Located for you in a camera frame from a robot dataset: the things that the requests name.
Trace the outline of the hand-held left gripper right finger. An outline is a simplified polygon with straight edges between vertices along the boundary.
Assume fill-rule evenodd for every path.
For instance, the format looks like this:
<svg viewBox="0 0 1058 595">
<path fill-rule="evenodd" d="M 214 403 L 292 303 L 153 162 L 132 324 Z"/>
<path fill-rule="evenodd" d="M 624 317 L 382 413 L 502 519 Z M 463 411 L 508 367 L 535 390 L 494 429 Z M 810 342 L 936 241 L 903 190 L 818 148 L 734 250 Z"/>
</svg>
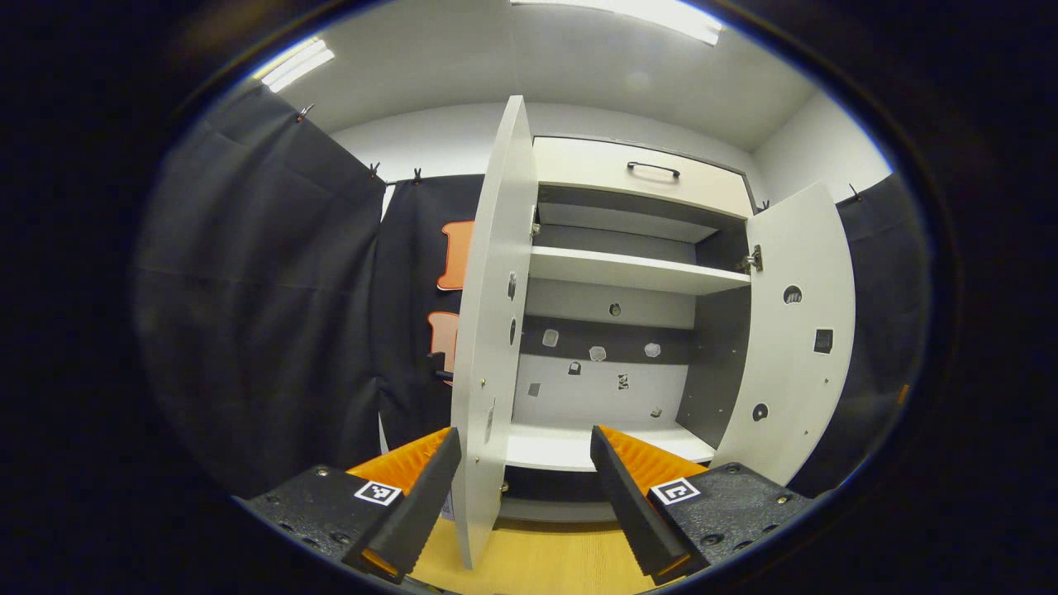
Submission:
<svg viewBox="0 0 1058 595">
<path fill-rule="evenodd" d="M 753 549 L 813 504 L 747 464 L 708 467 L 608 426 L 592 427 L 589 455 L 632 556 L 656 585 Z"/>
</svg>

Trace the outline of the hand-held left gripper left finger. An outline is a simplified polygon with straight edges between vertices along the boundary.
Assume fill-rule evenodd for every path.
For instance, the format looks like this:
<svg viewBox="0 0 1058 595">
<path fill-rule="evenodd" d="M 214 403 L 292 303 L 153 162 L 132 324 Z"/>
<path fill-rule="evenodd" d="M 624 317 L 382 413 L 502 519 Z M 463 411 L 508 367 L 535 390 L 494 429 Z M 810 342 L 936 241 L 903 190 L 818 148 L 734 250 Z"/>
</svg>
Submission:
<svg viewBox="0 0 1058 595">
<path fill-rule="evenodd" d="M 322 557 L 401 583 L 416 566 L 460 467 L 460 433 L 446 428 L 357 464 L 317 464 L 247 511 Z"/>
</svg>

